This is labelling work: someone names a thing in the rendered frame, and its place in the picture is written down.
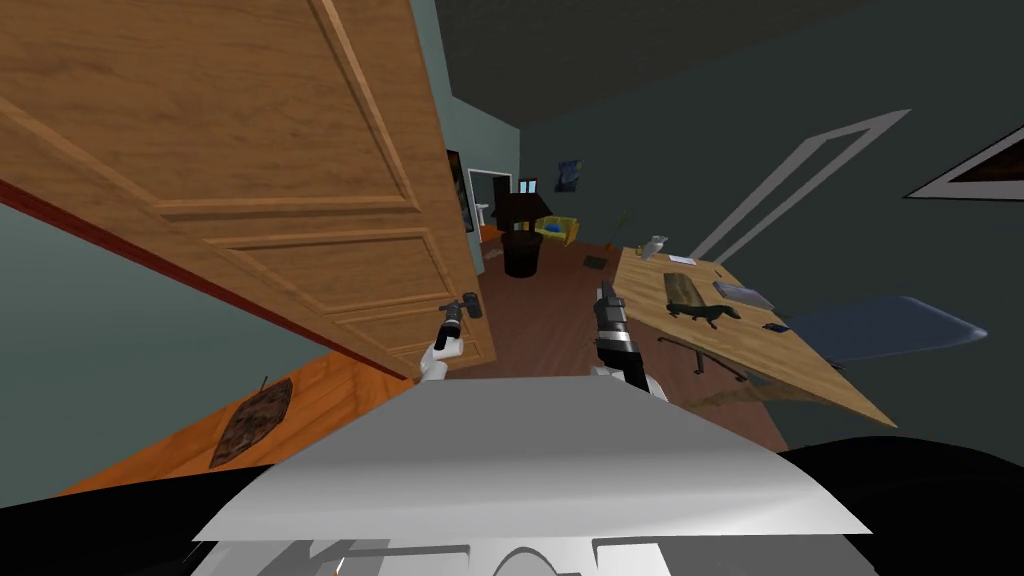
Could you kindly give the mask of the light wooden desk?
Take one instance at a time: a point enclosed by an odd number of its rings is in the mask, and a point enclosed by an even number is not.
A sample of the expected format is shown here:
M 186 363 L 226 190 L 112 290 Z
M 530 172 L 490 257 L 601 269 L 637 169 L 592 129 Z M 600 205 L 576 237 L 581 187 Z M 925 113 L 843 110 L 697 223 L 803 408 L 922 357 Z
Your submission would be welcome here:
M 663 282 L 666 273 L 687 275 L 707 304 L 730 305 L 740 318 L 724 315 L 712 329 L 703 320 L 691 321 L 684 315 L 671 317 L 666 308 Z M 799 336 L 765 330 L 766 323 L 782 322 L 773 312 L 726 300 L 714 288 L 716 281 L 741 284 L 720 263 L 696 260 L 688 265 L 674 262 L 663 253 L 644 260 L 634 248 L 626 247 L 621 252 L 613 283 L 614 290 L 625 299 L 629 319 L 657 329 L 708 357 L 738 366 L 766 382 L 764 386 L 746 383 L 737 390 L 707 397 L 696 402 L 698 406 L 776 398 L 811 400 L 842 407 L 889 427 L 895 425 Z

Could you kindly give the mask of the white framed dark picture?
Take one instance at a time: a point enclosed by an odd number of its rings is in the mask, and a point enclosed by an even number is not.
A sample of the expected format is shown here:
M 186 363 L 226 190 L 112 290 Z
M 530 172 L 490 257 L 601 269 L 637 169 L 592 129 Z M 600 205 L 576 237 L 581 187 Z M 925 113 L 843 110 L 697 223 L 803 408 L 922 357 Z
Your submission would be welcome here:
M 1024 125 L 906 198 L 1024 202 Z

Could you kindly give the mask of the black round bin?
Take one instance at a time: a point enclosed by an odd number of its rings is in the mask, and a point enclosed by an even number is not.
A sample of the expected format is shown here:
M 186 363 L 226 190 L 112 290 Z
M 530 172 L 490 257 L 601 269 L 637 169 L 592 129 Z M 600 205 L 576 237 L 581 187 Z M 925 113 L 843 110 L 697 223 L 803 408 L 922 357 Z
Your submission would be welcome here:
M 543 236 L 529 230 L 515 230 L 501 235 L 505 274 L 524 279 L 536 275 Z

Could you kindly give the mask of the brown wooden door leaf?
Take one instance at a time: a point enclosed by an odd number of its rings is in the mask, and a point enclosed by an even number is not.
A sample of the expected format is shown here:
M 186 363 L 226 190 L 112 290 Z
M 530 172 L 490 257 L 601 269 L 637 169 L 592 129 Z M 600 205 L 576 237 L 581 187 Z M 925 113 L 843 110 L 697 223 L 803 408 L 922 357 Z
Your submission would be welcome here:
M 396 377 L 479 284 L 411 0 L 0 0 L 0 203 Z

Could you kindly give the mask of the blue office chair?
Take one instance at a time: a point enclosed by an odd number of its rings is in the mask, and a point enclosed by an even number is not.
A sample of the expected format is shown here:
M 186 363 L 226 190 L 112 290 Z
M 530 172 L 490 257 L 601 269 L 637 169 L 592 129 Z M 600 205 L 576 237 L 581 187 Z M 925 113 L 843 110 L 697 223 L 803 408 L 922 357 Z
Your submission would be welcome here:
M 883 296 L 784 323 L 834 367 L 852 361 L 940 349 L 981 340 L 988 332 L 921 300 Z

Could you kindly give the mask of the brown patterned floor mat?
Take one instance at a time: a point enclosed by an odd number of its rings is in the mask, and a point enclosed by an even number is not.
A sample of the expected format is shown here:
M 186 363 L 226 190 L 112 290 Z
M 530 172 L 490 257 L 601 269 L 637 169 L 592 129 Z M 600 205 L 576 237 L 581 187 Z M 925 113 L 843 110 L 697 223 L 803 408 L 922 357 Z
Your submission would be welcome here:
M 225 465 L 272 431 L 285 419 L 292 395 L 293 382 L 284 378 L 242 402 L 223 429 L 209 468 Z

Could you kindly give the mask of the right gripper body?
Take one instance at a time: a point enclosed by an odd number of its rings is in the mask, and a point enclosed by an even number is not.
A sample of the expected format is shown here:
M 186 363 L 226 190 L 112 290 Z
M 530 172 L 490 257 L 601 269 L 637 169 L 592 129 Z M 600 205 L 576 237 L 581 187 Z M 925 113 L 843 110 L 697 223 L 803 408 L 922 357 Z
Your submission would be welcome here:
M 602 281 L 593 305 L 599 330 L 627 330 L 624 299 L 618 297 L 608 281 Z

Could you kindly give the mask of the dark framed wall picture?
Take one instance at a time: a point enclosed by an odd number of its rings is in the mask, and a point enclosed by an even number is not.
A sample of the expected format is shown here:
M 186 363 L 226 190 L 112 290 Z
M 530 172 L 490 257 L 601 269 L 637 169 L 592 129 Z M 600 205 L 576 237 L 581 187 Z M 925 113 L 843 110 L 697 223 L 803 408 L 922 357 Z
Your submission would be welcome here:
M 469 200 L 468 190 L 465 182 L 465 175 L 462 169 L 459 153 L 453 150 L 446 151 L 447 163 L 454 180 L 454 189 L 459 202 L 461 217 L 466 233 L 475 231 L 473 217 L 473 203 Z

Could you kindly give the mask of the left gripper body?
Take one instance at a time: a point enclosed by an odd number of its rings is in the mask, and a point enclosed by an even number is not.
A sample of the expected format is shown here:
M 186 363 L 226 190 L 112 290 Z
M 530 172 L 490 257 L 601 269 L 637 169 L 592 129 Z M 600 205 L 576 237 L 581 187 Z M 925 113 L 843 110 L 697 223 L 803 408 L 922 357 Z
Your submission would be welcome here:
M 454 300 L 445 305 L 439 306 L 439 311 L 445 314 L 445 318 L 438 330 L 437 348 L 443 349 L 449 339 L 458 340 L 461 337 L 463 308 L 465 304 L 459 300 Z

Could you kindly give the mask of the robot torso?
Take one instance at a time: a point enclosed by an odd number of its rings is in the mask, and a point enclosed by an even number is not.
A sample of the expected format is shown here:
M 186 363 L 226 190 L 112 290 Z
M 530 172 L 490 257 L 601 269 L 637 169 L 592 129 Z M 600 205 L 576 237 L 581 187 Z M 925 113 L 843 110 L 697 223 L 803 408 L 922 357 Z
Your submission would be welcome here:
M 418 384 L 272 466 L 194 576 L 877 576 L 773 451 L 609 376 Z

